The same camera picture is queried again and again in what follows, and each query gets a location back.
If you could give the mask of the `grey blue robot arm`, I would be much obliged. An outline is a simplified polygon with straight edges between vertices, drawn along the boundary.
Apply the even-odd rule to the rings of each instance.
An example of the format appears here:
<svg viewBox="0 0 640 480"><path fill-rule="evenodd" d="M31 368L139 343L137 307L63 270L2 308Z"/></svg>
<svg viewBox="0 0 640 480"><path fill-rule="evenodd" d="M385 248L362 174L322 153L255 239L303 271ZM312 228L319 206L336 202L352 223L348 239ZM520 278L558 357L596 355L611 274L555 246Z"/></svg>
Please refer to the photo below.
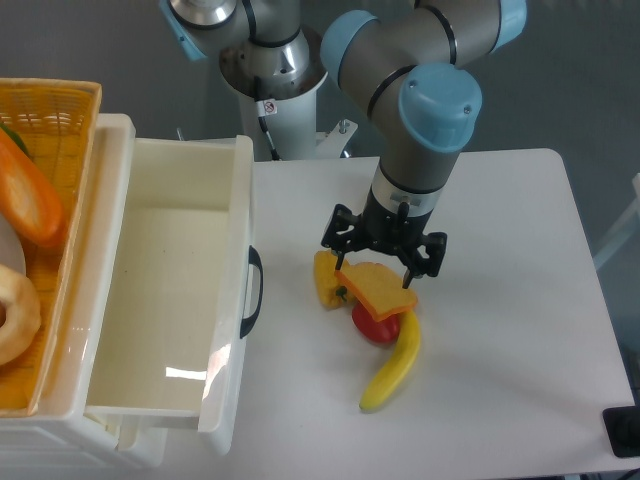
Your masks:
<svg viewBox="0 0 640 480"><path fill-rule="evenodd" d="M318 33L297 1L163 1L192 61L212 60L235 93L261 160L316 157L316 93L331 80L386 141L361 213L335 207L322 238L338 258L364 249L394 256L405 281L436 276L447 237L427 233L482 92L468 63L523 31L523 1L417 1L384 23L364 10Z"/></svg>

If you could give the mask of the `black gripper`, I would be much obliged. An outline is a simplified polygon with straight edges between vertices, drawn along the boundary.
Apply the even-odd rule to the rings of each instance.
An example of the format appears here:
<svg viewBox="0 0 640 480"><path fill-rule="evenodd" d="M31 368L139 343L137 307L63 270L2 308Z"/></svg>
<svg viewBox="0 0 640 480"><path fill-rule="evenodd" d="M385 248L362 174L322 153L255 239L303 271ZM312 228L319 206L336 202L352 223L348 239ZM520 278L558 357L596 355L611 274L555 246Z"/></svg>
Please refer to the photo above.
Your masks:
<svg viewBox="0 0 640 480"><path fill-rule="evenodd" d="M373 190L358 215L345 205L336 204L321 240L321 245L336 257L335 269L342 268L347 253L367 249L395 256L404 253L404 289L414 279L437 277L446 254L447 234L425 234L430 213L410 217L408 209L401 203L388 210L376 199Z"/></svg>

